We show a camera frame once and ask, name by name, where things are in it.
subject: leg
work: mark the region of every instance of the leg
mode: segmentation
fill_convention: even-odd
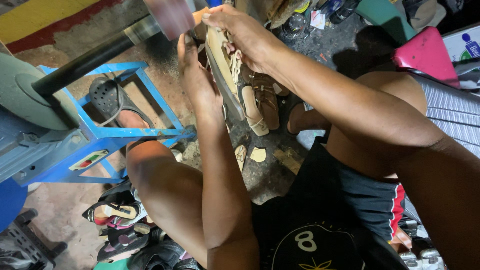
[[[358,82],[378,91],[394,95],[425,114],[427,101],[421,86],[406,73],[371,72],[357,79]],[[297,133],[306,129],[327,129],[328,121],[317,111],[303,111],[302,104],[290,114],[289,131]],[[389,164],[352,143],[340,130],[331,126],[327,151],[343,164],[380,181],[394,174]]]
[[[127,110],[120,113],[118,120],[127,127],[148,127],[138,114]],[[158,141],[129,143],[127,170],[155,224],[206,266],[202,173],[177,162]]]

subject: fingernail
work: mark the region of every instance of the fingernail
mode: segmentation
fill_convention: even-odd
[[[185,44],[190,43],[192,41],[192,38],[190,37],[189,34],[185,34]]]

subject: printed number 8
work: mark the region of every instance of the printed number 8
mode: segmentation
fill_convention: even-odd
[[[306,234],[307,237],[300,238],[300,236],[302,236],[304,234]],[[295,236],[295,241],[298,242],[299,248],[301,250],[305,250],[305,251],[309,251],[309,252],[313,252],[313,251],[317,250],[317,244],[315,244],[315,242],[313,241],[313,234],[310,231],[305,231],[305,232],[297,234],[297,236]],[[304,242],[310,242],[310,244],[312,246],[310,246],[310,247],[304,246],[303,245]]]

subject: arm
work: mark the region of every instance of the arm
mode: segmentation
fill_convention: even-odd
[[[258,243],[253,233],[250,197],[225,126],[223,99],[213,87],[211,74],[199,66],[196,46],[190,41],[189,36],[180,36],[179,70],[197,118],[204,174],[202,218],[208,269],[258,269]]]
[[[361,85],[288,49],[252,18],[228,6],[204,15],[226,28],[254,71],[307,100],[350,140],[388,159],[446,262],[480,263],[479,159],[403,100]]]

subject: hand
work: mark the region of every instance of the hand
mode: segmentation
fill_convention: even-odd
[[[198,62],[197,46],[188,34],[180,35],[179,54],[180,85],[185,90],[195,113],[220,109],[222,95],[213,82],[213,76]]]
[[[287,48],[255,19],[230,5],[211,8],[210,12],[203,14],[203,23],[228,30],[242,52],[242,62],[255,72],[268,74],[278,50]]]

